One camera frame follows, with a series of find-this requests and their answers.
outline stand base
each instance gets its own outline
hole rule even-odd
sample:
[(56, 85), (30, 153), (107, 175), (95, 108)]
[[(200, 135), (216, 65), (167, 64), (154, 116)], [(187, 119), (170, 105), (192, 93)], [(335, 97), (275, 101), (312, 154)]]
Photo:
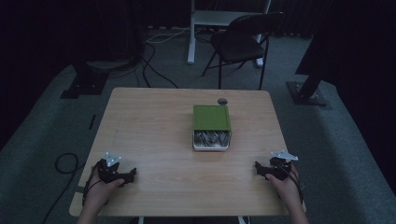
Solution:
[(291, 97), (295, 105), (320, 105), (325, 106), (327, 105), (327, 101), (323, 99), (319, 89), (315, 91), (315, 93), (309, 98), (303, 98), (298, 93), (300, 88), (304, 85), (303, 82), (293, 82), (289, 81), (286, 82), (288, 85)]
[(70, 85), (69, 90), (64, 91), (61, 99), (77, 99), (82, 95), (100, 95), (106, 85), (108, 73), (96, 73), (90, 84), (81, 84), (81, 78), (77, 75)]

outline gray carpet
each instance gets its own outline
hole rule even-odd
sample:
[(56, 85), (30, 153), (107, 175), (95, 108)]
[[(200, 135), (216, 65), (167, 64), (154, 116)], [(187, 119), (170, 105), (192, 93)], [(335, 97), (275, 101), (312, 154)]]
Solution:
[[(156, 33), (176, 31), (150, 31)], [(201, 34), (208, 39), (209, 35)], [(187, 65), (188, 36), (180, 35), (153, 44), (150, 64), (180, 88), (216, 89), (217, 70), (201, 73), (212, 48), (197, 42), (195, 64)], [(310, 39), (272, 37), (263, 88), (269, 91), (290, 153), (299, 156), (297, 167), (306, 185), (307, 215), (311, 223), (395, 223), (396, 200), (359, 130), (339, 99), (335, 87), (322, 82), (319, 90), (326, 107), (295, 105), (286, 81), (304, 81), (294, 72)], [(146, 48), (144, 58), (153, 52)], [(119, 64), (93, 62), (107, 69)], [(78, 155), (79, 165), (88, 157), (111, 91), (116, 87), (147, 87), (142, 65), (135, 70), (112, 72), (102, 95), (81, 95), (60, 99), (71, 84), (75, 71), (66, 67), (48, 86), (22, 126), (0, 152), (0, 223), (41, 223), (52, 203), (64, 189), (70, 175), (55, 169), (58, 156)], [(224, 69), (223, 89), (256, 90), (260, 69), (253, 63), (236, 70)], [(149, 68), (151, 87), (174, 88)], [(60, 161), (63, 170), (73, 169), (72, 157)], [(55, 205), (47, 223), (75, 223), (68, 213), (81, 170)], [(129, 217), (101, 217), (101, 223), (129, 223)], [(253, 217), (254, 224), (289, 223), (287, 217)]]

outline finger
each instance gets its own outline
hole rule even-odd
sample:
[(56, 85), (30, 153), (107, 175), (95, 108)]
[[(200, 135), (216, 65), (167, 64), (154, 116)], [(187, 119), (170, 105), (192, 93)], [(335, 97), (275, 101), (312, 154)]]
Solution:
[(266, 174), (265, 177), (267, 177), (267, 179), (273, 184), (276, 185), (282, 181), (280, 181), (279, 179), (277, 179), (276, 177), (274, 177), (273, 175), (270, 174)]
[(292, 162), (291, 163), (291, 170), (292, 170), (292, 174), (294, 174), (295, 175), (295, 177), (297, 177), (298, 178), (298, 172), (297, 172), (297, 168), (295, 167), (295, 165), (294, 165), (294, 163)]
[(95, 167), (95, 170), (93, 171), (93, 176), (99, 178), (99, 171), (97, 167)]
[(107, 185), (111, 188), (111, 189), (116, 189), (117, 187), (119, 187), (121, 184), (123, 184), (125, 180), (124, 179), (117, 179), (111, 183), (108, 183)]

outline forearm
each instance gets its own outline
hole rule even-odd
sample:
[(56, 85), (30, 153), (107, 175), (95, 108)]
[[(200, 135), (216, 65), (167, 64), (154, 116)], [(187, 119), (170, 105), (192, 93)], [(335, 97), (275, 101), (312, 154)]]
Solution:
[(88, 207), (84, 207), (79, 215), (77, 224), (96, 224), (98, 223), (98, 212)]
[(287, 206), (291, 224), (308, 224), (308, 218), (301, 204)]

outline chair leg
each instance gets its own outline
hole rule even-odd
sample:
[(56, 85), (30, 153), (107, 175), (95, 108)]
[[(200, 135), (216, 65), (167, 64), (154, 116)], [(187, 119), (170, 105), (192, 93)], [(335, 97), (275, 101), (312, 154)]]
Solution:
[(212, 57), (210, 58), (209, 63), (206, 65), (206, 68), (205, 68), (204, 72), (202, 73), (201, 77), (203, 77), (205, 75), (207, 68), (210, 66), (213, 59), (215, 58), (215, 55), (216, 55), (216, 52), (213, 52)]
[(221, 90), (221, 65), (222, 65), (222, 60), (221, 57), (219, 56), (219, 90)]
[(259, 91), (262, 89), (262, 81), (264, 80), (264, 70), (265, 70), (266, 58), (262, 57), (262, 76), (260, 77)]
[(267, 39), (265, 41), (264, 56), (262, 57), (262, 76), (260, 77), (259, 91), (262, 89), (262, 81), (264, 80), (264, 70), (265, 70), (265, 65), (267, 64), (267, 55), (268, 55), (269, 47), (270, 47), (270, 42), (269, 39)]

